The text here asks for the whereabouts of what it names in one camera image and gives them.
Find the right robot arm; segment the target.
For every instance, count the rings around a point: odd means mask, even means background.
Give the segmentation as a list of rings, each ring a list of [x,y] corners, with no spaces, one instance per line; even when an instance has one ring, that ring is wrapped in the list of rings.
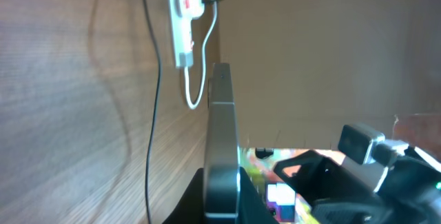
[[[314,150],[277,162],[274,173],[306,200],[320,223],[440,222],[440,172],[413,147],[386,171],[379,190]]]

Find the Galaxy S25 smartphone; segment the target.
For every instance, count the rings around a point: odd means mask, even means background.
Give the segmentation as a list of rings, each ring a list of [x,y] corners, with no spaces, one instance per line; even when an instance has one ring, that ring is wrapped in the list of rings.
[[[209,80],[203,205],[206,223],[236,223],[240,198],[239,147],[228,63],[214,65]]]

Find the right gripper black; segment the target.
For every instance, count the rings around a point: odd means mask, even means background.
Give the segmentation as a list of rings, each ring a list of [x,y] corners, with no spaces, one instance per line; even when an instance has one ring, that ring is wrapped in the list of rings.
[[[320,223],[390,223],[393,208],[346,169],[313,150],[279,161],[274,173],[311,206]]]

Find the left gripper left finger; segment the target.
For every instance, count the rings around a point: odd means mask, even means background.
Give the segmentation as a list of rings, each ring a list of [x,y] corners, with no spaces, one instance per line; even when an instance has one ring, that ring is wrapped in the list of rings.
[[[203,168],[199,168],[163,224],[203,224]]]

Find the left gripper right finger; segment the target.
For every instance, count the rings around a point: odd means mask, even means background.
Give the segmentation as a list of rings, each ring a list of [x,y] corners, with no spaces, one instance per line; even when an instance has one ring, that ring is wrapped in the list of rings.
[[[278,224],[243,167],[240,168],[239,224]]]

